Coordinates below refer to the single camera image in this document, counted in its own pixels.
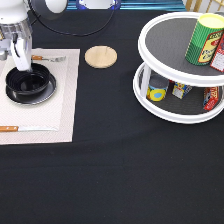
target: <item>knife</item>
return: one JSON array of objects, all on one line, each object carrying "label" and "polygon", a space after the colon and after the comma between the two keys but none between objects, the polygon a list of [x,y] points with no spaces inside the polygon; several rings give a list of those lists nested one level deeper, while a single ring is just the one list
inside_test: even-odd
[{"label": "knife", "polygon": [[40,126],[0,126],[0,132],[17,132],[17,131],[57,131],[56,128]]},{"label": "knife", "polygon": [[61,57],[56,57],[56,58],[45,58],[42,56],[37,56],[37,55],[32,55],[32,60],[47,60],[47,61],[51,61],[51,62],[61,62],[64,61],[66,59],[66,56],[61,56]]}]

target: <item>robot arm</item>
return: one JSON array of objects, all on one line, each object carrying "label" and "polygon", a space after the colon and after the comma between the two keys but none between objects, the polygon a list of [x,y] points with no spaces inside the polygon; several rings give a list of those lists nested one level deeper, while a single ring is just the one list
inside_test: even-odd
[{"label": "robot arm", "polygon": [[[55,19],[66,9],[68,0],[30,0],[44,18]],[[28,0],[6,0],[0,4],[0,60],[13,57],[20,71],[31,70],[32,28]]]}]

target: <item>wooden coaster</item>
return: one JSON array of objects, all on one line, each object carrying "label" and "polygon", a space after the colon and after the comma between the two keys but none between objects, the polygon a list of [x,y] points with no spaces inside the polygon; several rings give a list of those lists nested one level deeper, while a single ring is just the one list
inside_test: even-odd
[{"label": "wooden coaster", "polygon": [[86,51],[85,60],[94,68],[108,68],[117,61],[117,53],[107,46],[95,46]]}]

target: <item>black bowl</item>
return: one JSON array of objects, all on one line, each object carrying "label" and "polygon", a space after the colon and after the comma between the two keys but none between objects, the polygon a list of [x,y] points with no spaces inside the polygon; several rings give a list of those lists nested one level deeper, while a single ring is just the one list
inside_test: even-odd
[{"label": "black bowl", "polygon": [[6,76],[6,85],[17,94],[32,95],[43,91],[50,79],[49,70],[40,64],[32,63],[32,72],[13,68]]}]

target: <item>green can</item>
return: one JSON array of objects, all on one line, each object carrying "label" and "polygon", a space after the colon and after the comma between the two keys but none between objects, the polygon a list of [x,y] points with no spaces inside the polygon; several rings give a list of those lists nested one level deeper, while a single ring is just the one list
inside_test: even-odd
[{"label": "green can", "polygon": [[194,65],[208,64],[224,32],[224,17],[206,13],[199,17],[185,58]]}]

